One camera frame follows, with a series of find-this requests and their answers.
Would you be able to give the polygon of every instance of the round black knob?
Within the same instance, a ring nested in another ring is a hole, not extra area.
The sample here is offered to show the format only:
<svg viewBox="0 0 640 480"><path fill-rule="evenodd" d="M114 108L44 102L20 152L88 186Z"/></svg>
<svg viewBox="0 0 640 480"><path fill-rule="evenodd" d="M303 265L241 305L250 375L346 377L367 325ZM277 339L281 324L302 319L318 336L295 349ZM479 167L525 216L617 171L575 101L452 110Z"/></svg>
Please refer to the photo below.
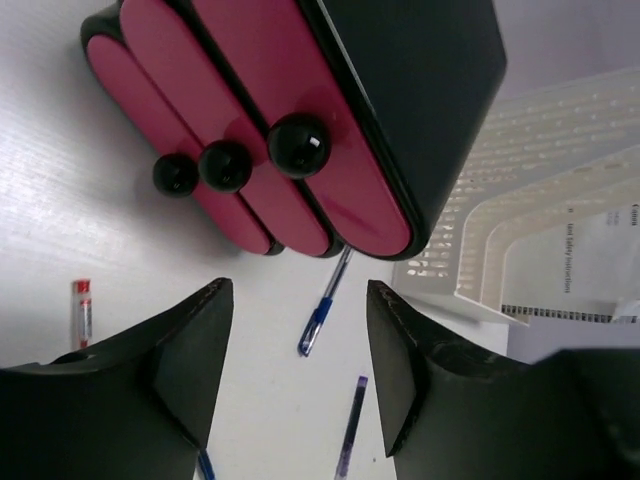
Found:
<svg viewBox="0 0 640 480"><path fill-rule="evenodd" d="M238 143L213 142L200 155L198 170L202 180L214 190L235 193L251 178L251 156Z"/></svg>
<svg viewBox="0 0 640 480"><path fill-rule="evenodd" d="M267 138L269 157L276 167L294 179L318 173L331 154L325 126L315 117L294 113L280 119Z"/></svg>
<svg viewBox="0 0 640 480"><path fill-rule="evenodd" d="M169 197L186 197L198 186L198 167L182 153L163 155L153 166L153 184Z"/></svg>

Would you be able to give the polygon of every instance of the white table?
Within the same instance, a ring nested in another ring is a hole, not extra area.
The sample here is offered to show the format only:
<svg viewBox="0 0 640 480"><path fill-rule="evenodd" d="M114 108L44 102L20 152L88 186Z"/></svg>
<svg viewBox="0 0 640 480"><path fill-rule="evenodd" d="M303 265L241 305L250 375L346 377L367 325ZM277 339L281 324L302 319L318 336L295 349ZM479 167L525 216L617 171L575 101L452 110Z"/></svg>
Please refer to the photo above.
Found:
<svg viewBox="0 0 640 480"><path fill-rule="evenodd" d="M210 452L224 479L332 478L358 375L372 376L368 279L391 264L356 255L312 356L296 344L334 260L242 254L190 200L151 184L154 153L84 62L82 20L111 0L0 2L0 365L70 348L70 282L92 279L94 340L169 308L208 281L235 285ZM448 326L500 353L504 325ZM353 478L395 478L375 382Z"/></svg>

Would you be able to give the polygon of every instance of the white basket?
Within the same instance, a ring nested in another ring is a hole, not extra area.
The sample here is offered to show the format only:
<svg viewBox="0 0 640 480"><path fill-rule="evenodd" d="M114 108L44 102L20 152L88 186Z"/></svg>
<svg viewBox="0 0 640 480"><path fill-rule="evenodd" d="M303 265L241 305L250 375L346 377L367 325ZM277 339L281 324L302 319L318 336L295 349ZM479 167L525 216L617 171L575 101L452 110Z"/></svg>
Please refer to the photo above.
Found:
<svg viewBox="0 0 640 480"><path fill-rule="evenodd" d="M463 318L514 322L500 313L495 291L483 294L492 232L639 176L639 133L637 69L496 102L429 245L396 265L394 288ZM492 269L491 278L501 275Z"/></svg>

